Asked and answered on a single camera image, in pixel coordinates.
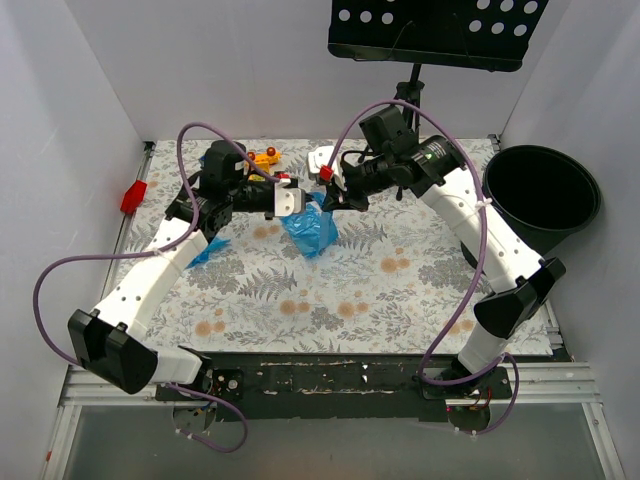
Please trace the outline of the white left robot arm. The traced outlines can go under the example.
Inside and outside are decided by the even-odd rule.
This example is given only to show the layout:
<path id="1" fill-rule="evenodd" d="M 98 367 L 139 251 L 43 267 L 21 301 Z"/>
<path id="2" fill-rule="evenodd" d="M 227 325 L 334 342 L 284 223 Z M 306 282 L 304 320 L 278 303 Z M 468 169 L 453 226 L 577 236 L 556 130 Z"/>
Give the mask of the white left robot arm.
<path id="1" fill-rule="evenodd" d="M 168 206 L 157 232 L 111 293 L 91 311 L 76 310 L 68 322 L 78 364 L 128 394 L 151 384 L 175 383 L 193 400 L 213 386 L 209 360 L 185 347 L 144 344 L 149 324 L 176 281 L 224 228 L 235 211 L 268 218 L 294 213 L 304 202 L 297 183 L 251 181 L 240 143 L 215 141 L 204 165 Z"/>

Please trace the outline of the small blue trash bag piece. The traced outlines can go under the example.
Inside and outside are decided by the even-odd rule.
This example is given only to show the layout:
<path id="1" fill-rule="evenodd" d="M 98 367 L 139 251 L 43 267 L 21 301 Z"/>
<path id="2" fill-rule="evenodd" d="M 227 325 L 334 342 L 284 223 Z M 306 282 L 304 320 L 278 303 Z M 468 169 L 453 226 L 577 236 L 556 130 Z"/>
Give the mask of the small blue trash bag piece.
<path id="1" fill-rule="evenodd" d="M 226 248 L 230 244 L 228 239 L 214 238 L 205 249 L 197 254 L 191 262 L 188 264 L 187 269 L 194 268 L 198 265 L 204 264 L 209 261 L 212 255 L 216 252 Z"/>

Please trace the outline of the blue trash bag roll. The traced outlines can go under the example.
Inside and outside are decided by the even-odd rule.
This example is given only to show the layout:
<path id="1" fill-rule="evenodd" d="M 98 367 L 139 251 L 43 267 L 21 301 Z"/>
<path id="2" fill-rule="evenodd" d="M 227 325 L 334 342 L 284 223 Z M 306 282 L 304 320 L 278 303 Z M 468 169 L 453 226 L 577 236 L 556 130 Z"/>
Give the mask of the blue trash bag roll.
<path id="1" fill-rule="evenodd" d="M 337 242 L 339 232 L 333 213 L 322 210 L 325 196 L 312 192 L 309 198 L 302 213 L 284 217 L 281 223 L 302 256 L 314 258 Z"/>

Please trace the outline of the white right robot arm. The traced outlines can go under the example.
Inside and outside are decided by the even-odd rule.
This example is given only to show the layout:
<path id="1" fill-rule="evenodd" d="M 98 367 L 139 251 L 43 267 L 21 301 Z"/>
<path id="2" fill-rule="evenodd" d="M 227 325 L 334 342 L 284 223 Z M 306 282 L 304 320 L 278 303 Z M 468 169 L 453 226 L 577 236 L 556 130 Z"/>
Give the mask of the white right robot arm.
<path id="1" fill-rule="evenodd" d="M 499 215 L 482 191 L 473 162 L 442 126 L 435 127 L 438 135 L 420 140 L 400 111 L 412 107 L 402 100 L 365 107 L 350 123 L 360 126 L 373 159 L 350 166 L 338 162 L 337 145 L 319 147 L 307 156 L 308 172 L 326 189 L 325 211 L 364 212 L 371 195 L 391 187 L 410 190 L 475 258 L 471 285 L 436 339 L 442 341 L 455 325 L 480 280 L 489 283 L 491 293 L 475 305 L 477 324 L 450 370 L 423 379 L 471 398 L 486 389 L 488 373 L 505 358 L 510 338 L 544 304 L 566 268 L 532 249 Z"/>

